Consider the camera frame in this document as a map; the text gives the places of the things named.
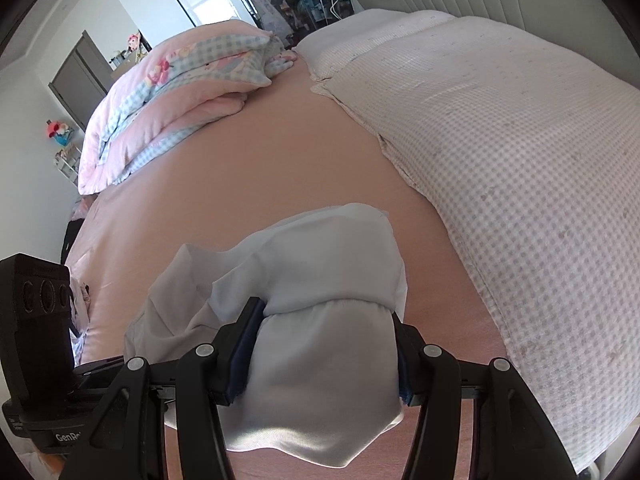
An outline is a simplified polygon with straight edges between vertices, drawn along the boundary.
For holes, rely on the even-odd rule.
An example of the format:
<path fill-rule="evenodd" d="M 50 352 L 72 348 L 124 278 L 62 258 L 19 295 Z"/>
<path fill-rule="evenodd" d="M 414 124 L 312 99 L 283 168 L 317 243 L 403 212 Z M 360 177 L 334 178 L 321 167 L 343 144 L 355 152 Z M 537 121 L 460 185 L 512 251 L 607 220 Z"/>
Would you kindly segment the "pink bed sheet mattress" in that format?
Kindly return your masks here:
<path fill-rule="evenodd" d="M 252 92 L 243 109 L 191 134 L 91 206 L 67 263 L 89 286 L 85 361 L 123 356 L 149 290 L 185 244 L 225 252 L 250 234 L 307 211 L 365 204 L 386 214 L 405 265 L 404 316 L 428 344 L 462 361 L 504 352 L 436 209 L 383 155 L 378 139 L 312 91 L 307 66 Z M 275 448 L 232 452 L 239 479 L 398 479 L 416 412 L 343 468 Z"/>

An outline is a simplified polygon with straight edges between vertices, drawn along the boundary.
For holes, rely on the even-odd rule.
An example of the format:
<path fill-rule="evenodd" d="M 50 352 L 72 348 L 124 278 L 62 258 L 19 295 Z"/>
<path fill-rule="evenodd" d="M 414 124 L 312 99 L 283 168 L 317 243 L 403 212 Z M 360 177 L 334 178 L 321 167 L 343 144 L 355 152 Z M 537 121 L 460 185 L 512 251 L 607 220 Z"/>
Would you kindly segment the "white navy-trimmed jacket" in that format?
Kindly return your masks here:
<path fill-rule="evenodd" d="M 407 292 L 383 211 L 307 211 L 225 252 L 181 246 L 130 323 L 125 353 L 180 358 L 247 300 L 264 300 L 247 386 L 220 414 L 228 449 L 343 468 L 401 422 L 394 322 Z"/>

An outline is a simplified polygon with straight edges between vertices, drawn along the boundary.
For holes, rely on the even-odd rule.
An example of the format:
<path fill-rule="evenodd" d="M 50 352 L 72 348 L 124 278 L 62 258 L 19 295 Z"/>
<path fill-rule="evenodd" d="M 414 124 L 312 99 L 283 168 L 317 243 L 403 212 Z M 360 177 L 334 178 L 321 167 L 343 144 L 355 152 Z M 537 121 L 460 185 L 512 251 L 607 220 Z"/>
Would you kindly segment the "silver drawer cabinet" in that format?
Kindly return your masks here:
<path fill-rule="evenodd" d="M 110 61 L 113 69 L 111 72 L 112 79 L 117 80 L 123 74 L 126 74 L 128 70 L 140 63 L 147 54 L 148 51 L 145 48 L 140 48 L 134 51 L 122 51 L 114 56 Z"/>

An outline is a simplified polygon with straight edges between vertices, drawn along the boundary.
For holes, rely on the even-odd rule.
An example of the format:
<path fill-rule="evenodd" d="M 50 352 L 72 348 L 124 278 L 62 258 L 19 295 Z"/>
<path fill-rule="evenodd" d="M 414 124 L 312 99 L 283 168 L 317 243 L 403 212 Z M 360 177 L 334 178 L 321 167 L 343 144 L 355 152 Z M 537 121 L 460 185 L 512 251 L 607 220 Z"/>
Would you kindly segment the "white navy-trimmed pants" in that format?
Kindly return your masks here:
<path fill-rule="evenodd" d="M 89 309 L 91 306 L 91 296 L 89 286 L 70 278 L 70 344 L 76 366 L 80 365 L 82 354 L 84 353 L 85 340 L 88 334 Z"/>

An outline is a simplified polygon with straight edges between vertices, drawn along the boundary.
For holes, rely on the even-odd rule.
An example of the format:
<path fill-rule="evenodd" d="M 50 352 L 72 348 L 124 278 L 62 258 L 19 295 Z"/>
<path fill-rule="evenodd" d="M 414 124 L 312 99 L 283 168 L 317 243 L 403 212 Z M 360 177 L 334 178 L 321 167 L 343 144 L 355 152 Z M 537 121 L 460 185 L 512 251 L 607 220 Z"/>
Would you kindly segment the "black bag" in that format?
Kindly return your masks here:
<path fill-rule="evenodd" d="M 61 264 L 66 263 L 68 254 L 70 253 L 70 250 L 72 249 L 73 244 L 75 243 L 75 240 L 78 237 L 79 231 L 84 222 L 85 222 L 84 219 L 76 219 L 67 223 L 64 238 L 63 238 L 63 244 L 61 248 L 61 255 L 60 255 Z"/>

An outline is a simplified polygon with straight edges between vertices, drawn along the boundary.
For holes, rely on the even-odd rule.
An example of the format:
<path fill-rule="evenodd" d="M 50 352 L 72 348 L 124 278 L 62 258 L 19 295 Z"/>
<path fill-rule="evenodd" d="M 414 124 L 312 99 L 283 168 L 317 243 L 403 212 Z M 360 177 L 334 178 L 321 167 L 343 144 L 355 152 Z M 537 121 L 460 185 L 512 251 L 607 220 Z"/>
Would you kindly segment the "folded pink checkered quilt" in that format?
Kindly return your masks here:
<path fill-rule="evenodd" d="M 239 113 L 296 60 L 272 32 L 239 20 L 191 28 L 119 77 L 85 128 L 77 188 L 103 192 L 201 128 Z"/>

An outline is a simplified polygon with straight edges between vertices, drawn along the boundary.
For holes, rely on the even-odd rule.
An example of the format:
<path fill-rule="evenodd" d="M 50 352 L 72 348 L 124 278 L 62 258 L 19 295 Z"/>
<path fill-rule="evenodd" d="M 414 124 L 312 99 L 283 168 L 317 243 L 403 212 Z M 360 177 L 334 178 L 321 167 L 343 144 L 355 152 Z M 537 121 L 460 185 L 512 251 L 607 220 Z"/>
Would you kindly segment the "red blue plush toy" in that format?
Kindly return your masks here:
<path fill-rule="evenodd" d="M 47 120 L 47 137 L 55 140 L 55 142 L 63 148 L 70 144 L 70 140 L 72 140 L 74 132 L 75 130 L 65 122 L 55 122 L 50 119 Z"/>

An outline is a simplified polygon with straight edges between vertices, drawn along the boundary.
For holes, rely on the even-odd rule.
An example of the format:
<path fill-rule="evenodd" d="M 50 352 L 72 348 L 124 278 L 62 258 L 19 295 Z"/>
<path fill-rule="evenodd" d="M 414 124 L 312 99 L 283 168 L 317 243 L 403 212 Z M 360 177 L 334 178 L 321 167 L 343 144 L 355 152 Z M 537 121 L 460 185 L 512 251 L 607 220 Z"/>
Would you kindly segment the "grey door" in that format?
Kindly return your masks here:
<path fill-rule="evenodd" d="M 113 70 L 88 32 L 78 43 L 48 83 L 49 90 L 81 131 L 114 84 Z"/>

